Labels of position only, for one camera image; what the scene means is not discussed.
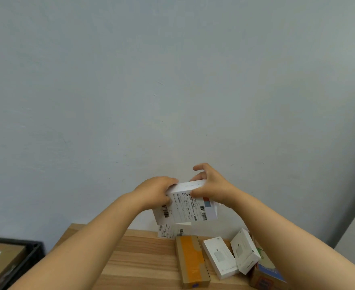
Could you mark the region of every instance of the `bare skin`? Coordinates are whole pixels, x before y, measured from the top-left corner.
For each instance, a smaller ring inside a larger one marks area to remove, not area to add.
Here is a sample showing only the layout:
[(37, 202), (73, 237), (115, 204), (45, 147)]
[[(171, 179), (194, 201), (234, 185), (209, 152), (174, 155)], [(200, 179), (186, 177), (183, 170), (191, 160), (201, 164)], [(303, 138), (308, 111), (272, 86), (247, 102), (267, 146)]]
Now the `bare skin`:
[[(191, 192), (233, 209), (293, 289), (355, 289), (355, 265), (258, 199), (230, 184), (209, 164), (191, 180), (207, 179)], [(90, 289), (133, 219), (170, 202), (174, 178), (154, 177), (120, 196), (78, 233), (49, 253), (10, 289)]]

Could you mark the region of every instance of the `orange label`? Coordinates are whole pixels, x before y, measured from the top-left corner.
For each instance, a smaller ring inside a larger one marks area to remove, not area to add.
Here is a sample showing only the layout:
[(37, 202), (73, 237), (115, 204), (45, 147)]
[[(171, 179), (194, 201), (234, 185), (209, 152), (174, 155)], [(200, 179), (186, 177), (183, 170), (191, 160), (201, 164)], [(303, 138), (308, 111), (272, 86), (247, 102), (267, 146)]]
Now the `orange label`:
[(183, 248), (184, 260), (186, 262), (187, 275), (190, 283), (202, 280), (199, 264), (204, 263), (201, 251), (195, 250), (191, 236), (180, 237), (181, 247)]

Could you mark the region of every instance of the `box with orange tape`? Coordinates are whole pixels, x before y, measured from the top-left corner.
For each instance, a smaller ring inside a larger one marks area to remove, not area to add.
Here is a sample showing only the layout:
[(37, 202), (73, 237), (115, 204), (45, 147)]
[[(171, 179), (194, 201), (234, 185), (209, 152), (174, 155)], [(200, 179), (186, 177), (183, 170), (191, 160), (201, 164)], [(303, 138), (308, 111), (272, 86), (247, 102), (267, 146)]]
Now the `box with orange tape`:
[(182, 289), (208, 287), (210, 285), (210, 275), (204, 264), (198, 237), (176, 237), (175, 248), (182, 280)]

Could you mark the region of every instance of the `wood grain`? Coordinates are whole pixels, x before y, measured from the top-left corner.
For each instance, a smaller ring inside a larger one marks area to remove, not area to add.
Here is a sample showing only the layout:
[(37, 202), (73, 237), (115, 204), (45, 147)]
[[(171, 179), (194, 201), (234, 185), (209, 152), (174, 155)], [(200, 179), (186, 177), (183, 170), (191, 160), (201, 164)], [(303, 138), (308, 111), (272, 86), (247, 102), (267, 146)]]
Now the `wood grain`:
[[(71, 224), (54, 248), (84, 226)], [(208, 238), (199, 236), (199, 241)], [(231, 249), (230, 241), (225, 243)], [(211, 278), (209, 289), (253, 289), (241, 273), (219, 280), (204, 251), (203, 256)], [(181, 289), (174, 240), (158, 238), (157, 232), (128, 229), (93, 289)]]

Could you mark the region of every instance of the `person's left arm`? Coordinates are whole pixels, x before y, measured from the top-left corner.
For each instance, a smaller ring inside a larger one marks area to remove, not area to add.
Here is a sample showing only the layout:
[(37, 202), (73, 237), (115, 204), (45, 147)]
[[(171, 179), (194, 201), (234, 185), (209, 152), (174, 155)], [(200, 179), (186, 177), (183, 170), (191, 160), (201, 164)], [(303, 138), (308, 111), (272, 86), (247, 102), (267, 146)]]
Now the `person's left arm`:
[(168, 204), (170, 198), (165, 191), (177, 182), (174, 178), (154, 177), (120, 196), (10, 289), (90, 289), (133, 219), (141, 211)]

